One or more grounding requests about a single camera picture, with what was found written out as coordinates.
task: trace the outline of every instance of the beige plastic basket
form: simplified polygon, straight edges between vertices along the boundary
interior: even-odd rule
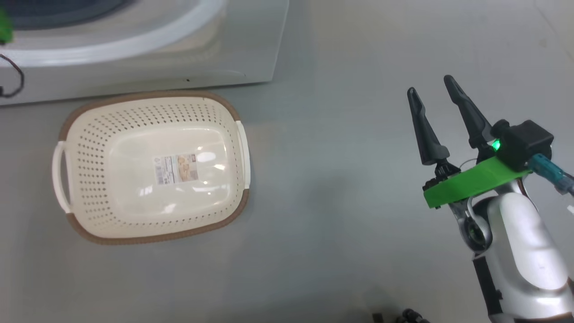
[[[68,221],[99,244],[221,228],[245,207],[250,179],[239,116],[207,92],[133,94],[81,107],[66,120],[52,160],[54,190]]]

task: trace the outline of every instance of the product label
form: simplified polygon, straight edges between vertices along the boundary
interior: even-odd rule
[[[176,184],[198,180],[197,162],[194,154],[155,157],[156,182],[159,185]]]

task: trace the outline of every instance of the washing machine door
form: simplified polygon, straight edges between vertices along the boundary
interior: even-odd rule
[[[20,67],[143,55],[223,14],[227,0],[0,0],[15,28],[2,54]]]

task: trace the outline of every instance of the green bracket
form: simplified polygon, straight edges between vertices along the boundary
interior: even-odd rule
[[[0,8],[0,45],[12,42],[12,22],[4,9]]]
[[[488,192],[528,173],[531,172],[515,172],[492,157],[429,188],[424,196],[429,207],[438,207]]]

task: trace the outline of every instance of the floor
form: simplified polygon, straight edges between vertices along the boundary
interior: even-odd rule
[[[568,1],[292,0],[274,81],[213,89],[238,110],[252,196],[231,225],[102,247],[68,225],[50,163],[66,116],[91,101],[0,109],[0,321],[369,322],[413,307],[487,322],[448,209],[425,207],[406,90],[417,88],[455,164],[475,157],[442,83],[494,123],[533,119],[574,170]],[[574,272],[572,203],[527,187]]]

